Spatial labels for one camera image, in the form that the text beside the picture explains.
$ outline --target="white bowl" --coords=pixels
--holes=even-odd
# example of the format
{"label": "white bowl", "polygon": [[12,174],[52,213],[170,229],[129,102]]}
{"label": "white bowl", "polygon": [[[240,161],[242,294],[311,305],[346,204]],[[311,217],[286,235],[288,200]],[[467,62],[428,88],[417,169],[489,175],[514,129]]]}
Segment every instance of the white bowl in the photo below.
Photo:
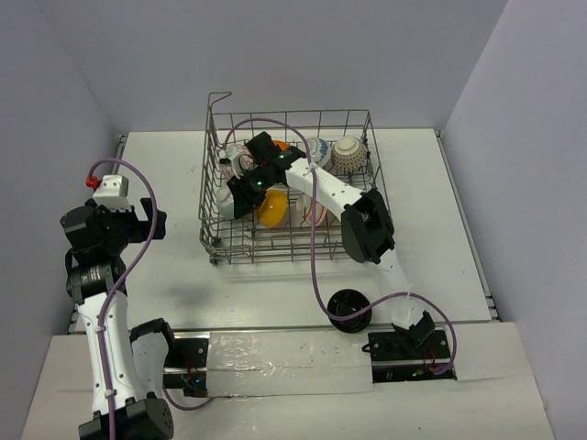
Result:
{"label": "white bowl", "polygon": [[354,136],[345,136],[337,140],[332,152],[332,164],[342,172],[358,170],[367,159],[367,147]]}

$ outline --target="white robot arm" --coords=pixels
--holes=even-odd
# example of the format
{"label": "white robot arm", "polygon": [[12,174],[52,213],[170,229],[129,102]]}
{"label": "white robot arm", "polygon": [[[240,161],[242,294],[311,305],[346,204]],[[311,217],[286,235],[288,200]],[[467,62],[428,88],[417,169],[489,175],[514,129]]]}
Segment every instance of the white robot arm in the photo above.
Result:
{"label": "white robot arm", "polygon": [[[94,418],[80,425],[82,439],[108,438],[109,398],[114,401],[116,438],[173,437],[172,414],[162,396],[164,362],[174,345],[172,330],[162,319],[156,319],[134,328],[129,337],[124,284],[108,304],[104,326],[98,322],[108,292],[125,271],[120,253],[128,243],[145,241],[152,221],[150,199],[141,200],[149,217],[141,222],[128,203],[127,187],[127,178],[105,176],[93,199],[61,219],[72,244],[66,256],[67,291],[83,319],[94,376]],[[155,239],[165,236],[165,220],[166,214],[158,212]],[[107,362],[99,347],[101,333]],[[105,384],[105,365],[111,387]]]}

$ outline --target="metal wire basket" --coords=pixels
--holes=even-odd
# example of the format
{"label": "metal wire basket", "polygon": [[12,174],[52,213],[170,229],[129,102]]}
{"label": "metal wire basket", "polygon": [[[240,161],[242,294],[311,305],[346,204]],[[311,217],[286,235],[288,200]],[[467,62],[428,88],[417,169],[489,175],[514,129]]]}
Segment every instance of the metal wire basket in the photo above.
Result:
{"label": "metal wire basket", "polygon": [[[296,127],[304,136],[322,138],[330,144],[346,135],[360,138],[367,147],[368,154],[359,170],[353,173],[340,172],[330,163],[324,169],[356,188],[365,191],[378,188],[389,210],[387,190],[369,110],[216,112],[215,104],[231,94],[231,92],[223,92],[208,95],[198,216],[202,222],[200,241],[210,255],[212,264],[221,261],[237,264],[310,259],[310,224],[295,209],[297,198],[301,195],[299,191],[283,185],[274,187],[287,194],[288,203],[285,218],[278,227],[268,228],[262,225],[255,214],[247,215],[239,220],[227,220],[218,212],[215,193],[224,183],[218,163],[218,152],[228,132],[243,119],[269,117],[281,120]],[[228,145],[244,144],[262,131],[267,131],[274,139],[304,149],[301,139],[284,127],[259,122],[248,123],[237,128]],[[331,213],[328,213],[326,219],[316,228],[315,250],[316,259],[332,260],[348,257],[342,247],[340,222]]]}

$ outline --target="white table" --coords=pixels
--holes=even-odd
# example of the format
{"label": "white table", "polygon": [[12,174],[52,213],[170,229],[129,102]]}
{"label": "white table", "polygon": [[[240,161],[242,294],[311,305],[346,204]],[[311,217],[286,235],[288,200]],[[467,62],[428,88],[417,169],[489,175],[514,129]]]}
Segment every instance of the white table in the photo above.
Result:
{"label": "white table", "polygon": [[[359,394],[217,399],[198,412],[172,408],[174,438],[553,440],[515,326],[458,324],[457,334],[459,380],[375,384]],[[77,438],[78,424],[91,417],[92,384],[85,336],[53,337],[22,438]]]}
{"label": "white table", "polygon": [[[309,263],[213,267],[208,262],[197,220],[203,135],[131,133],[128,138],[123,159],[147,175],[169,215],[168,235],[152,244],[127,281],[129,326],[162,316],[176,330],[212,330],[214,338],[215,329],[328,325],[312,292]],[[350,394],[217,399],[199,412],[172,409],[174,438],[553,439],[515,326],[472,323],[490,321],[491,315],[434,131],[377,130],[376,136],[404,272],[414,292],[437,303],[454,322],[466,322],[456,324],[458,380],[375,384]],[[146,191],[125,174],[130,201],[138,205]],[[129,262],[137,252],[137,246],[130,247],[123,258]],[[351,260],[320,261],[318,275],[325,300],[342,288],[374,299],[381,287],[403,287],[393,279],[378,284]],[[384,308],[375,310],[373,321],[386,322]],[[292,337],[282,331],[284,341]],[[321,347],[314,330],[306,331],[308,344]],[[279,351],[281,345],[273,347]],[[323,368],[320,374],[331,373]],[[345,374],[364,380],[365,370]],[[91,416],[92,383],[85,336],[55,336],[23,438],[77,438],[78,424]]]}
{"label": "white table", "polygon": [[[455,322],[491,319],[449,176],[431,129],[376,130],[398,256],[413,292],[435,302]],[[150,180],[167,236],[153,242],[127,281],[130,327],[164,317],[174,329],[299,327],[329,325],[316,304],[309,262],[217,267],[199,243],[204,132],[131,133],[122,158]],[[130,171],[129,199],[147,196]],[[129,247],[129,263],[139,246]],[[405,289],[385,286],[356,262],[319,261],[325,302],[353,288],[371,300]],[[373,323],[388,323],[389,310],[374,310]]]}

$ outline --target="gray wall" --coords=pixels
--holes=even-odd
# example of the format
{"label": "gray wall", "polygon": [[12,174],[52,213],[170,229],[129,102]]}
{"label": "gray wall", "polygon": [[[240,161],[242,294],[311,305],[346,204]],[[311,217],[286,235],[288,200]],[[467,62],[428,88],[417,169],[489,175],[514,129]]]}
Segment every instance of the gray wall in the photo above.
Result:
{"label": "gray wall", "polygon": [[0,106],[0,436],[16,439],[72,311],[59,220],[115,139],[33,0],[0,2]]}
{"label": "gray wall", "polygon": [[202,129],[227,110],[369,107],[443,127],[506,0],[38,0],[106,115]]}
{"label": "gray wall", "polygon": [[584,0],[510,0],[445,132],[498,310],[559,440],[587,432],[586,20]]}

